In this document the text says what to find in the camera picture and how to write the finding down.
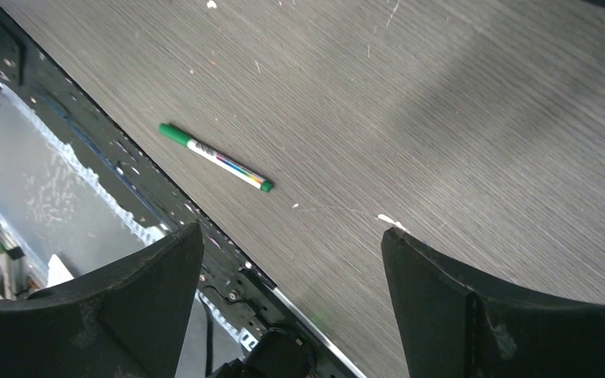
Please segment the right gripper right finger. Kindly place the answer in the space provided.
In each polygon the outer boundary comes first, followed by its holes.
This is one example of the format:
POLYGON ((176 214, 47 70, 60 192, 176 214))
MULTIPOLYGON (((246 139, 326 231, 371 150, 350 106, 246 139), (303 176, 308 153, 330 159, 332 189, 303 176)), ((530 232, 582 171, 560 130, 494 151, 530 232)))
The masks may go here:
POLYGON ((398 228, 381 240, 412 377, 605 377, 605 305, 518 286, 398 228))

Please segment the green whiteboard marker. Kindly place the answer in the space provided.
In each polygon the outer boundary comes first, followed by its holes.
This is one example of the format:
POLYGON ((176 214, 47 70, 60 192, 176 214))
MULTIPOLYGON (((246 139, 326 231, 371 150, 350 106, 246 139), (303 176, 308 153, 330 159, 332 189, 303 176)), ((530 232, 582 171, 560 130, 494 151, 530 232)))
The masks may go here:
POLYGON ((260 191, 268 193, 274 188, 274 183, 270 180, 242 166, 240 163, 233 161, 230 157, 224 156, 212 147, 195 139, 192 135, 172 124, 161 123, 158 127, 158 131, 164 137, 186 147, 206 160, 211 161, 260 191))

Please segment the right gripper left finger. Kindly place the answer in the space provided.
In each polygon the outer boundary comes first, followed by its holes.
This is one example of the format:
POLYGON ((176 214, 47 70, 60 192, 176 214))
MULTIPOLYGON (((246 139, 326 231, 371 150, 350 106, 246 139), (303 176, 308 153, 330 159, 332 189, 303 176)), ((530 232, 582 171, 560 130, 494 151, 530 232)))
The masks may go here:
POLYGON ((0 377, 174 376, 203 248, 190 224, 24 300, 0 300, 0 377))

